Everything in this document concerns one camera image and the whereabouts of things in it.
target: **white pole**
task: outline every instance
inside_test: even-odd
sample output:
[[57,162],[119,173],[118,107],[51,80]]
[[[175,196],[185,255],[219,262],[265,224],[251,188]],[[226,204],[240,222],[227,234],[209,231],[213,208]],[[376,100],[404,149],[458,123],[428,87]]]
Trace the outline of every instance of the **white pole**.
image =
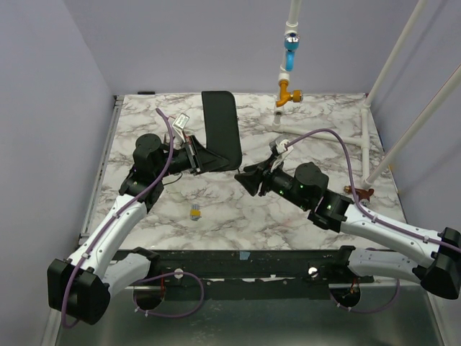
[[[280,124],[277,124],[277,125],[272,124],[272,125],[273,125],[273,130],[276,132],[280,132],[280,133],[292,133],[292,134],[301,136],[309,132],[309,130],[303,130],[302,128],[298,128],[295,126],[286,126],[286,125],[280,125]],[[335,142],[338,141],[338,139],[335,136],[331,135],[330,133],[315,133],[311,137],[325,139],[327,141],[335,141]],[[362,145],[361,138],[352,138],[352,137],[341,137],[341,138],[343,139],[344,143],[354,144],[355,146]]]
[[297,26],[297,18],[300,16],[302,2],[303,0],[291,0],[290,14],[288,14],[287,25]]
[[419,15],[422,13],[424,7],[426,6],[426,3],[427,3],[427,0],[418,1],[415,9],[413,10],[413,13],[411,14],[405,27],[403,28],[402,33],[400,34],[400,37],[395,43],[395,46],[392,49],[392,52],[390,52],[389,58],[386,60],[386,63],[384,64],[380,72],[380,75],[376,79],[376,82],[375,82],[375,85],[373,85],[372,91],[368,94],[368,97],[364,102],[364,105],[366,107],[369,107],[372,104],[372,100],[375,98],[377,90],[380,88],[382,82],[384,81],[384,78],[388,74],[389,68],[394,62],[395,58],[397,57],[398,52],[400,52],[401,48],[403,47],[403,43],[405,42],[406,38],[410,35],[410,31],[411,29],[413,29],[413,26],[415,25],[416,20],[419,18]]
[[413,136],[418,132],[418,130],[426,123],[426,121],[435,113],[435,111],[440,107],[440,105],[447,99],[449,95],[456,89],[456,87],[461,82],[461,64],[453,72],[453,74],[448,78],[445,84],[440,88],[440,90],[435,94],[430,103],[423,109],[423,111],[418,115],[413,124],[408,128],[408,130],[403,134],[402,137],[397,141],[396,144],[389,150],[389,152],[384,156],[384,159],[380,164],[375,168],[373,173],[365,179],[364,185],[365,188],[369,188],[372,183],[378,178],[382,171],[384,171],[388,165],[393,162],[395,156],[400,152],[400,150],[413,138]]
[[362,179],[370,175],[370,133],[368,132],[368,118],[370,109],[363,107],[362,114]]

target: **lavender wall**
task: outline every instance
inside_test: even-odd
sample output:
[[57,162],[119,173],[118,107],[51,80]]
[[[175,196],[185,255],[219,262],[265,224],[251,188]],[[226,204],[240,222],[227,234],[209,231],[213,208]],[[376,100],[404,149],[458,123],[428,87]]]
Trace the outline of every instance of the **lavender wall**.
[[[64,0],[117,94],[276,92],[290,1]],[[292,83],[367,92],[417,0],[309,0]]]
[[0,345],[39,345],[114,101],[61,0],[0,1],[0,47]]

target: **marble table surface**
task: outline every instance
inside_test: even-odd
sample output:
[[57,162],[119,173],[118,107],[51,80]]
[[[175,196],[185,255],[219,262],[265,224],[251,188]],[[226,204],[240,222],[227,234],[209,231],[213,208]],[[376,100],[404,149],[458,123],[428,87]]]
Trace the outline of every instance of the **marble table surface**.
[[[235,94],[243,166],[265,160],[270,155],[269,142],[279,136],[271,132],[275,96],[267,94]],[[363,94],[306,95],[302,104],[288,104],[282,122],[306,130],[331,128],[341,136],[360,137],[359,106]],[[117,124],[115,139],[107,162],[107,170],[98,197],[90,231],[102,221],[112,206],[121,182],[133,163],[136,139],[144,133],[163,138],[166,126],[155,112],[160,107],[167,115],[185,113],[190,116],[187,132],[205,145],[202,99],[200,94],[130,95],[125,101]],[[371,166],[378,164],[382,148],[376,127],[370,119],[372,150]],[[348,145],[354,178],[361,171],[361,149]],[[295,146],[285,162],[285,170],[293,173],[301,163],[313,161],[330,177],[329,188],[342,192],[348,185],[346,160],[338,143],[305,139]],[[164,193],[128,235],[121,249],[337,249],[341,245],[380,247],[366,239],[333,231],[324,231],[307,220],[308,213],[291,205],[274,193],[251,197],[233,175],[236,172],[184,174],[176,183],[165,186]],[[167,177],[164,183],[175,180]],[[385,216],[404,221],[393,178],[389,171],[375,183],[370,208]],[[202,218],[192,221],[192,204],[200,205]]]

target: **purple tube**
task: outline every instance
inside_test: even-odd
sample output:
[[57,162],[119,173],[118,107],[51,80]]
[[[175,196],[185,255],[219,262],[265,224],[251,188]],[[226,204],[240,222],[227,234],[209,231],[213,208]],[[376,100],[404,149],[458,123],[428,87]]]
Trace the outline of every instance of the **purple tube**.
[[182,314],[176,314],[176,315],[168,315],[168,314],[162,314],[162,313],[154,312],[154,311],[142,310],[141,308],[139,308],[138,302],[136,301],[136,297],[133,295],[133,302],[135,303],[136,308],[139,311],[142,311],[143,313],[147,313],[147,315],[163,317],[163,318],[167,318],[167,319],[181,319],[183,317],[187,317],[187,316],[192,315],[194,312],[196,312],[198,309],[200,309],[200,307],[203,304],[203,299],[205,298],[205,289],[203,288],[202,281],[196,275],[192,274],[191,272],[168,272],[166,274],[154,276],[153,278],[136,281],[136,283],[148,283],[150,281],[158,280],[158,279],[161,279],[161,278],[167,278],[167,277],[175,276],[175,275],[190,276],[191,278],[194,278],[199,283],[199,286],[200,286],[200,299],[199,299],[199,302],[197,303],[197,305],[192,310],[190,310],[188,312],[184,312]]

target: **small white tag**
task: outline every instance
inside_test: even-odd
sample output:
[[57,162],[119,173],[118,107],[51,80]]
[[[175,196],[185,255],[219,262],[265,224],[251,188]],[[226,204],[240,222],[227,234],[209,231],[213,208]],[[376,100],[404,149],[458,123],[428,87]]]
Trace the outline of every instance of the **small white tag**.
[[189,117],[184,113],[181,113],[179,117],[174,120],[172,125],[175,137],[182,139],[183,142],[185,142],[183,130],[188,121]]

